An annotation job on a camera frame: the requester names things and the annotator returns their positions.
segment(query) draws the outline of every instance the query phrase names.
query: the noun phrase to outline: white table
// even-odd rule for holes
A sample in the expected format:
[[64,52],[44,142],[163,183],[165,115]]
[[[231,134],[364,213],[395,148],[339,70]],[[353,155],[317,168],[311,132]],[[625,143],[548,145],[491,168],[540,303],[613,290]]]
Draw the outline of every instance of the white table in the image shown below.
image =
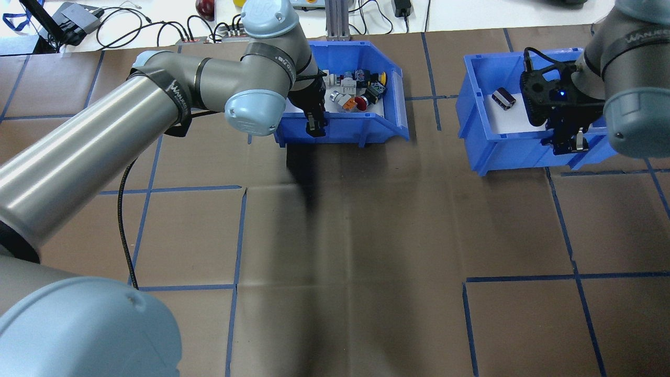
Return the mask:
[[[96,7],[118,6],[122,1],[74,0],[83,5]],[[379,4],[384,14],[393,22],[393,33],[404,33],[405,22],[393,16],[391,1],[379,0]],[[146,13],[152,21],[179,21],[186,24],[186,18],[196,14],[195,0],[133,0],[133,2],[141,6],[140,10]],[[53,14],[62,3],[61,0],[46,0],[44,7],[47,12]],[[427,3],[428,0],[412,0],[413,13],[408,17],[410,32],[423,31]],[[558,0],[432,0],[428,31],[592,23],[607,15],[614,6],[614,0],[589,0],[581,9],[570,9],[558,4],[560,4]],[[3,7],[2,13],[5,13],[7,8],[16,10],[16,7],[19,7],[20,9],[18,0],[0,0],[0,6]],[[217,21],[230,22],[232,17],[238,13],[240,13],[240,8],[235,7],[232,0],[217,0]],[[389,23],[379,15],[379,10],[374,3],[369,3],[364,7],[364,14],[370,34],[383,34],[389,31]],[[317,38],[326,35],[326,12],[324,10],[299,11],[299,15],[307,37]],[[350,23],[362,30],[358,12],[350,14]],[[109,43],[137,26],[139,24],[135,16],[118,13],[105,24],[100,31],[100,38],[103,42]],[[209,34],[206,26],[197,19],[191,21],[191,26],[194,35]],[[153,26],[143,30],[140,36],[126,48],[155,47],[156,33],[159,28],[160,26]],[[32,34],[35,32],[33,29],[27,31]],[[0,38],[14,35],[16,35],[15,32],[7,28],[4,23],[0,24]],[[177,39],[178,34],[173,28],[166,28],[161,33],[161,45],[163,46],[172,45]],[[67,46],[62,51],[91,51],[98,48],[100,46],[95,37],[88,36],[79,46]]]

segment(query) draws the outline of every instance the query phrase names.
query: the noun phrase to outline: cable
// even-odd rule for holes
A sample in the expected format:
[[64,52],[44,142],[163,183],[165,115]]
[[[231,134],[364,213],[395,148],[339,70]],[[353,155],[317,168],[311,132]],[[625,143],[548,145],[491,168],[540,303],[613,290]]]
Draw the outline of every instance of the cable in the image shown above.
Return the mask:
[[179,33],[179,38],[182,40],[182,42],[185,42],[184,35],[182,34],[182,31],[179,30],[179,28],[177,28],[175,25],[173,25],[173,24],[172,24],[173,22],[174,22],[174,21],[172,21],[172,22],[165,22],[165,23],[161,26],[161,28],[158,29],[158,35],[156,35],[156,47],[160,47],[160,46],[161,46],[161,42],[160,42],[160,40],[161,40],[161,32],[163,31],[163,28],[164,28],[165,26],[172,26],[173,28],[177,29],[177,33]]
[[368,34],[368,24],[365,22],[365,16],[363,15],[362,5],[360,4],[362,0],[358,0],[358,12],[360,13],[360,20],[363,22],[363,34]]
[[[150,18],[148,18],[144,13],[142,13],[142,12],[136,10],[136,9],[132,9],[132,8],[120,8],[120,7],[110,7],[110,8],[108,8],[108,9],[116,9],[116,10],[114,10],[112,13],[108,14],[107,17],[105,17],[105,19],[101,21],[100,26],[98,26],[98,29],[95,31],[95,39],[98,41],[98,44],[99,44],[100,46],[102,46],[103,48],[120,48],[120,47],[126,46],[127,44],[129,44],[129,43],[131,43],[133,40],[135,40],[135,38],[137,38],[137,36],[139,36],[139,30],[141,30],[141,28],[142,28],[142,26],[143,26],[142,16],[144,16],[144,18],[147,20],[147,22],[151,23],[151,19],[150,19]],[[137,32],[137,33],[136,33],[136,34],[135,34],[135,35],[134,35],[128,42],[125,42],[124,44],[122,44],[122,45],[120,45],[120,46],[112,46],[114,43],[118,42],[120,39],[119,39],[119,40],[116,40],[116,41],[114,41],[114,42],[112,42],[112,43],[110,43],[110,44],[107,44],[107,45],[103,44],[103,43],[100,41],[100,31],[103,29],[104,24],[107,22],[107,20],[108,20],[110,17],[112,17],[114,14],[116,14],[116,13],[118,13],[118,12],[121,12],[121,11],[128,11],[129,13],[132,13],[135,17],[137,17],[137,19],[139,20],[139,27],[140,27],[140,28],[139,28],[139,29],[136,29],[136,30],[133,30],[133,31],[131,32],[131,34],[132,34],[133,32]]]
[[354,30],[356,30],[356,33],[363,35],[363,33],[361,33],[360,30],[358,30],[358,28],[356,28],[356,26],[353,26],[351,23],[349,24],[349,27],[354,28]]
[[232,21],[230,22],[230,24],[232,25],[233,29],[235,29],[235,20],[237,19],[237,17],[242,17],[242,15],[241,14],[236,14],[232,17]]
[[[134,30],[131,30],[130,32],[127,32],[126,34],[124,34],[124,35],[121,36],[120,38],[116,39],[114,42],[111,42],[110,44],[102,44],[102,43],[100,43],[100,45],[101,45],[102,47],[100,47],[100,48],[99,48],[98,50],[96,50],[96,51],[102,51],[102,50],[104,50],[105,48],[121,48],[121,47],[123,47],[123,46],[126,46],[126,45],[130,44],[135,38],[137,38],[137,36],[139,35],[139,31],[140,31],[140,30],[146,29],[146,28],[148,28],[149,26],[163,25],[163,24],[165,24],[165,22],[160,21],[160,22],[152,22],[152,23],[150,23],[150,24],[148,24],[148,25],[140,26],[140,27],[137,28],[137,29],[134,29]],[[123,38],[126,38],[127,36],[131,35],[132,33],[137,33],[137,34],[135,34],[135,36],[134,36],[133,38],[131,38],[128,42],[125,42],[124,44],[121,44],[121,45],[119,45],[119,46],[112,46],[113,44],[117,43],[118,41],[122,40]]]
[[393,22],[392,22],[388,17],[386,17],[386,15],[384,15],[384,12],[381,11],[381,6],[380,6],[379,3],[377,2],[377,0],[367,0],[367,1],[365,1],[361,6],[359,6],[358,8],[350,10],[349,13],[354,13],[355,11],[360,11],[365,5],[368,5],[369,3],[375,3],[375,4],[377,4],[377,9],[379,10],[379,14],[380,14],[385,20],[387,20],[387,21],[389,22],[389,25],[391,25],[391,29],[390,29],[389,31],[385,32],[384,34],[391,34],[391,33],[393,32]]
[[121,177],[121,184],[119,185],[119,196],[117,198],[117,218],[119,220],[119,233],[121,235],[121,245],[123,246],[123,252],[126,257],[126,263],[128,264],[128,273],[130,273],[130,279],[131,282],[133,283],[133,288],[139,290],[139,287],[137,285],[137,278],[135,277],[135,267],[133,266],[133,259],[130,257],[130,250],[128,249],[128,241],[126,240],[125,237],[125,230],[123,229],[123,191],[125,190],[125,183],[126,180],[128,179],[128,174],[130,174],[130,170],[133,168],[133,165],[135,165],[135,159],[128,165],[126,170],[123,172],[123,176]]
[[210,30],[209,35],[213,35],[213,34],[214,34],[214,30],[212,30],[212,27],[209,25],[209,23],[207,22],[206,19],[200,17],[199,15],[190,15],[190,16],[188,16],[188,18],[186,19],[186,28],[188,29],[188,36],[191,38],[191,41],[193,41],[194,38],[193,38],[193,32],[191,31],[190,22],[191,22],[191,19],[194,19],[194,18],[198,18],[198,19],[200,19],[202,22],[204,22],[205,25],[207,25],[207,28]]
[[428,6],[425,8],[425,26],[423,27],[423,32],[428,32],[428,18],[430,16],[430,0],[428,0]]
[[191,118],[204,117],[205,115],[214,115],[218,113],[218,111],[214,110],[201,111],[199,113],[191,114]]

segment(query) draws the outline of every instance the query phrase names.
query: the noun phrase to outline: black device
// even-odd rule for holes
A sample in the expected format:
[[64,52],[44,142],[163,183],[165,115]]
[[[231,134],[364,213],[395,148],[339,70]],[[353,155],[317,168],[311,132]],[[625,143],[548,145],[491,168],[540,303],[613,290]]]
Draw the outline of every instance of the black device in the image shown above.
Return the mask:
[[101,8],[65,2],[51,17],[37,0],[19,0],[35,17],[43,29],[38,32],[47,45],[70,44],[78,46],[87,34],[100,26]]
[[507,89],[505,88],[498,88],[496,89],[495,92],[491,95],[491,98],[493,98],[493,101],[496,101],[500,107],[502,107],[503,110],[507,111],[514,106],[514,104],[517,102],[517,100],[509,94]]
[[[541,69],[534,69],[530,52],[552,63]],[[577,71],[575,61],[560,62],[534,48],[523,52],[524,72],[521,73],[521,94],[526,106],[528,121],[535,127],[545,124],[553,135],[541,140],[542,145],[551,144],[554,155],[586,152],[588,142],[584,133],[595,120],[602,116],[605,102],[582,93],[572,82],[572,74]],[[545,75],[558,71],[559,78],[547,80]]]
[[403,18],[412,14],[411,0],[393,0],[393,13],[395,17]]

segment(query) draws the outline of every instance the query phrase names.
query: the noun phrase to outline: light blue joint cap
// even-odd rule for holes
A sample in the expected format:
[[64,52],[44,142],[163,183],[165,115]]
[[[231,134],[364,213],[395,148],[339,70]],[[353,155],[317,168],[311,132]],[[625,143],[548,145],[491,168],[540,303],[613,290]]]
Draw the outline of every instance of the light blue joint cap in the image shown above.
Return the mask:
[[247,34],[259,39],[286,34],[299,23],[290,0],[248,0],[241,15]]
[[610,144],[634,158],[670,156],[670,90],[635,88],[605,103]]
[[252,89],[239,92],[226,102],[231,126],[254,136],[273,134],[286,109],[286,98],[277,92]]
[[135,62],[133,63],[133,68],[144,66],[145,64],[147,64],[149,59],[153,58],[155,55],[160,54],[161,52],[172,52],[172,51],[161,50],[161,51],[140,52],[140,54],[137,55],[137,58],[135,59]]
[[181,358],[170,310],[111,279],[59,280],[0,317],[0,376],[179,377]]
[[668,0],[616,0],[615,6],[631,17],[670,25],[670,1]]

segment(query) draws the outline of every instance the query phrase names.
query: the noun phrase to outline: metal post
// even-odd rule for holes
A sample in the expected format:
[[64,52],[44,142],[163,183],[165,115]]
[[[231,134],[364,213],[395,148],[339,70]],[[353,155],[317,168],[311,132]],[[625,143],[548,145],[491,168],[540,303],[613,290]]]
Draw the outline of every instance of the metal post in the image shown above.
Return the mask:
[[326,0],[326,39],[349,41],[348,0]]

